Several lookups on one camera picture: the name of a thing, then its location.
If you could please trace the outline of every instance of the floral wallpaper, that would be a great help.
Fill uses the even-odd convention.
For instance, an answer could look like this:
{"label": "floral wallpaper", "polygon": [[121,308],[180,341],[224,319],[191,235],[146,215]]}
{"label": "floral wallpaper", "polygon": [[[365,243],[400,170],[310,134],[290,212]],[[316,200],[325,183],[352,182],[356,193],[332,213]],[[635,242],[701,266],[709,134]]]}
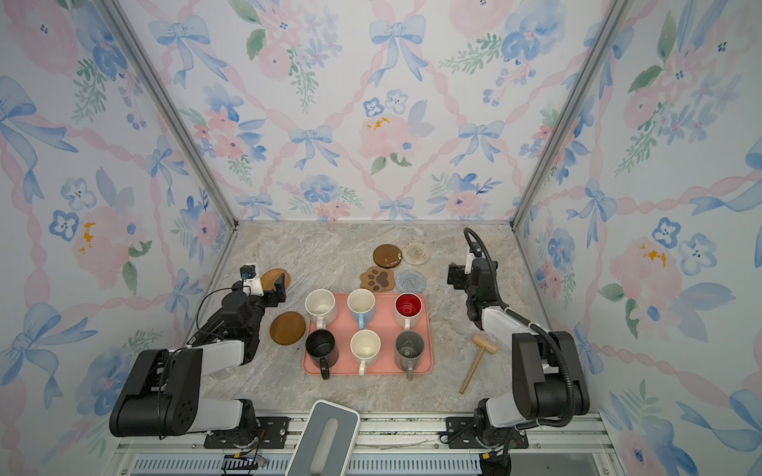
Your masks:
{"label": "floral wallpaper", "polygon": [[762,5],[635,0],[519,236],[627,474],[762,474]]}
{"label": "floral wallpaper", "polygon": [[229,227],[92,3],[0,24],[0,473],[101,474],[135,357],[182,343]]}
{"label": "floral wallpaper", "polygon": [[240,219],[505,221],[609,2],[121,5]]}

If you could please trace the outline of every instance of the mug handle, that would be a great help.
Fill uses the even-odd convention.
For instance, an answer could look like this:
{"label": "mug handle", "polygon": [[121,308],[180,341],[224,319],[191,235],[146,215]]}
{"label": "mug handle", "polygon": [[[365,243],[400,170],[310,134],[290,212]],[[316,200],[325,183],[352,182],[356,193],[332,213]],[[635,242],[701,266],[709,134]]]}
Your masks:
{"label": "mug handle", "polygon": [[331,378],[331,373],[328,370],[328,359],[320,357],[320,375],[323,376],[323,380]]}

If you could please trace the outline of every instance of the coaster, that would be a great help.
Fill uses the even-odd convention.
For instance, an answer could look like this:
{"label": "coaster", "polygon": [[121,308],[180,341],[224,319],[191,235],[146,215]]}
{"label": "coaster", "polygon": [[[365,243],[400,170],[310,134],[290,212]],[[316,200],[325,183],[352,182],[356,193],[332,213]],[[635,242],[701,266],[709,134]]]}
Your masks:
{"label": "coaster", "polygon": [[402,257],[410,264],[423,264],[429,258],[428,248],[423,243],[411,243],[402,250]]}
{"label": "coaster", "polygon": [[393,268],[402,262],[402,252],[393,244],[382,244],[373,252],[373,261],[382,268]]}
{"label": "coaster", "polygon": [[286,275],[286,287],[291,286],[291,275],[288,274],[288,271],[282,270],[280,268],[275,268],[274,270],[269,270],[265,274],[262,275],[261,281],[262,281],[262,290],[264,291],[272,291],[275,289],[275,280],[280,278],[281,274]]}
{"label": "coaster", "polygon": [[426,278],[418,271],[407,270],[397,275],[397,290],[400,292],[423,292],[426,290]]}
{"label": "coaster", "polygon": [[394,272],[371,266],[360,275],[360,287],[371,292],[387,292],[394,289]]}
{"label": "coaster", "polygon": [[292,343],[299,342],[306,328],[307,324],[305,324],[304,317],[300,313],[294,311],[284,312],[270,324],[270,337],[273,338],[275,343],[289,346]]}

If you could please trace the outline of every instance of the mug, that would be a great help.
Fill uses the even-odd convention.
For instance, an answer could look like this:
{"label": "mug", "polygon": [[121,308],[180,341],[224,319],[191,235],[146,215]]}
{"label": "mug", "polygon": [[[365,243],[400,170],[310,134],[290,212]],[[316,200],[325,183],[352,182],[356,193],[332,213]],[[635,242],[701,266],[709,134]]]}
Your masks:
{"label": "mug", "polygon": [[381,337],[370,329],[358,331],[349,343],[354,359],[360,363],[360,375],[365,375],[365,369],[379,359],[381,352]]}
{"label": "mug", "polygon": [[394,301],[394,320],[406,331],[410,331],[410,327],[415,327],[421,320],[422,308],[421,298],[415,294],[411,292],[400,294]]}
{"label": "mug", "polygon": [[362,330],[376,314],[376,297],[367,289],[355,289],[347,298],[347,307]]}
{"label": "mug", "polygon": [[336,347],[336,338],[326,329],[318,329],[307,336],[304,344],[315,366],[320,367],[320,374],[323,380],[331,377],[330,369],[338,361],[338,347]]}
{"label": "mug", "polygon": [[309,293],[304,300],[304,307],[318,329],[325,329],[336,320],[336,298],[327,289],[316,289]]}
{"label": "mug", "polygon": [[403,372],[407,372],[408,380],[413,379],[413,371],[418,365],[418,360],[423,355],[425,347],[424,338],[418,332],[404,331],[397,336],[395,361]]}

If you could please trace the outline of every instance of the round wooden coaster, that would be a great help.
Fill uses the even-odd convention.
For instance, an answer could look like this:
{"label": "round wooden coaster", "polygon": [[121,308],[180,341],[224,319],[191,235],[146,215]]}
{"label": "round wooden coaster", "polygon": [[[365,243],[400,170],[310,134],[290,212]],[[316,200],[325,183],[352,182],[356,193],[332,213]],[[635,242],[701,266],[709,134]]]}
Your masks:
{"label": "round wooden coaster", "polygon": [[394,271],[371,266],[360,275],[360,287],[371,292],[388,292],[394,289]]}
{"label": "round wooden coaster", "polygon": [[274,270],[269,270],[262,275],[262,289],[264,291],[272,291],[275,289],[275,280],[280,278],[281,274],[286,275],[286,287],[288,288],[288,286],[291,286],[291,275],[288,274],[288,271],[282,270],[280,268],[275,268]]}
{"label": "round wooden coaster", "polygon": [[307,324],[305,324],[304,317],[300,313],[294,311],[284,312],[270,324],[270,337],[273,338],[275,343],[289,346],[292,343],[299,342],[306,328]]}
{"label": "round wooden coaster", "polygon": [[393,244],[382,244],[373,252],[373,261],[382,268],[393,268],[402,262],[402,252]]}

